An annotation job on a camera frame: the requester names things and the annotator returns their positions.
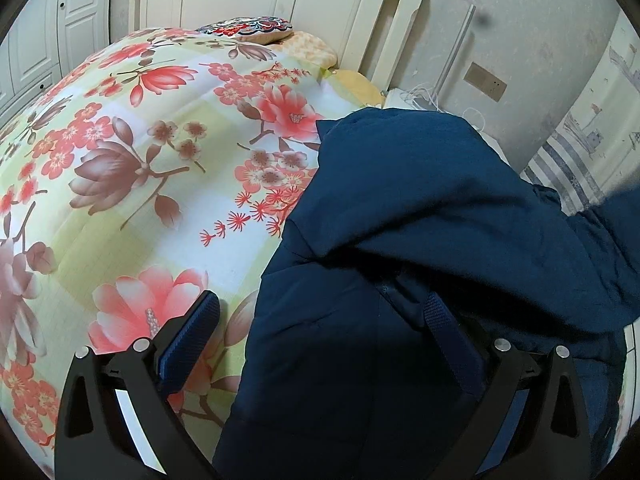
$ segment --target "wall outlet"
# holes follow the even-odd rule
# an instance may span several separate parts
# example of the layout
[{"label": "wall outlet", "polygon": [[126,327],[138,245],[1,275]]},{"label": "wall outlet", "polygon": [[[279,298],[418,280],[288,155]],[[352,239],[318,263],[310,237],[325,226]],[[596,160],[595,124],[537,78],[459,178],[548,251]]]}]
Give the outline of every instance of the wall outlet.
[{"label": "wall outlet", "polygon": [[475,86],[479,91],[488,95],[496,102],[500,101],[504,95],[504,91],[507,89],[507,83],[477,63],[471,64],[469,70],[466,72],[465,81]]}]

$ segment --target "blue jacket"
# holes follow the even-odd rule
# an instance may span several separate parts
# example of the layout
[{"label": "blue jacket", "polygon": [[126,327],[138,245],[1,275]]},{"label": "blue jacket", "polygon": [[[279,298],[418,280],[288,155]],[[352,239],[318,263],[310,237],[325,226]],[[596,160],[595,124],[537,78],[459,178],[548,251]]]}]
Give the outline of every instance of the blue jacket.
[{"label": "blue jacket", "polygon": [[226,480],[426,478],[465,427],[422,308],[432,291],[492,337],[568,346],[594,474],[640,317],[640,191],[568,218],[460,118],[366,108],[319,121],[320,169],[262,276]]}]

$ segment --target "cabinet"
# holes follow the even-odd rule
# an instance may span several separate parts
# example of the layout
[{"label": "cabinet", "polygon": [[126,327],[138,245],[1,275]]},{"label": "cabinet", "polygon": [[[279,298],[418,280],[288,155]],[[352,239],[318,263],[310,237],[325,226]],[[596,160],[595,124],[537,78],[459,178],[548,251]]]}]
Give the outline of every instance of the cabinet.
[{"label": "cabinet", "polygon": [[29,0],[0,44],[0,128],[109,44],[109,0]]}]

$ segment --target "striped curtain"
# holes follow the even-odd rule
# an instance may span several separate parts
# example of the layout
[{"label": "striped curtain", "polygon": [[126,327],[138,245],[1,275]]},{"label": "striped curtain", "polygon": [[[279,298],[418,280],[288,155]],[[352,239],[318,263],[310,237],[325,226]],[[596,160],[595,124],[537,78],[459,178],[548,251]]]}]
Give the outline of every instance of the striped curtain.
[{"label": "striped curtain", "polygon": [[640,182],[638,48],[640,39],[620,12],[588,85],[521,174],[554,188],[566,214]]}]

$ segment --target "floral bedspread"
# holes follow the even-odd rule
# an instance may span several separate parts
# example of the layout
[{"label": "floral bedspread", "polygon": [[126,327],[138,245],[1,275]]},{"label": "floral bedspread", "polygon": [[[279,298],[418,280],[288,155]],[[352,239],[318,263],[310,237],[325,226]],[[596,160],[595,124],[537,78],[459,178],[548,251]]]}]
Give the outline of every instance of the floral bedspread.
[{"label": "floral bedspread", "polygon": [[361,107],[337,85],[265,46],[143,30],[0,133],[0,408],[52,478],[74,351],[153,337],[206,288],[222,322],[170,403],[213,455],[260,274],[318,167],[315,122]]}]

